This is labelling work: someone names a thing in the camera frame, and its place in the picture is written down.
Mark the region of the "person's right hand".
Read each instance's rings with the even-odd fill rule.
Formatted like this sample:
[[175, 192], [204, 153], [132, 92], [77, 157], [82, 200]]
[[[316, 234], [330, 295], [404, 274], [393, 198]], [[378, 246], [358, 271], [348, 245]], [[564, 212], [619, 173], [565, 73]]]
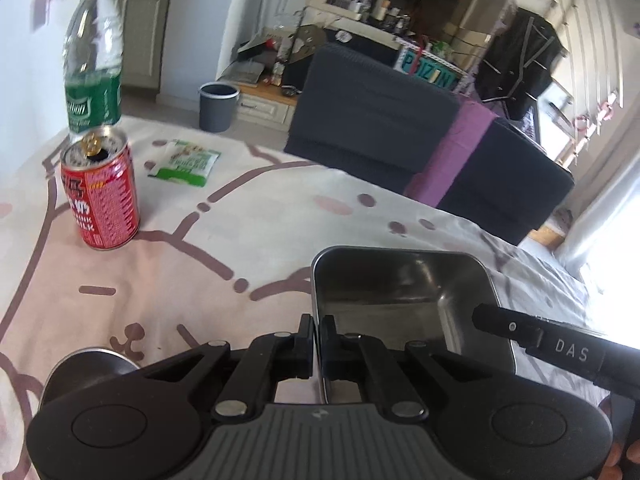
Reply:
[[640, 441], [637, 440], [633, 444], [629, 445], [627, 451], [623, 451], [623, 447], [614, 442], [612, 444], [612, 448], [610, 454], [608, 454], [608, 458], [606, 459], [604, 466], [599, 474], [599, 480], [623, 480], [625, 479], [625, 474], [623, 472], [622, 467], [620, 466], [620, 462], [622, 460], [628, 460], [635, 465], [638, 465], [640, 462]]

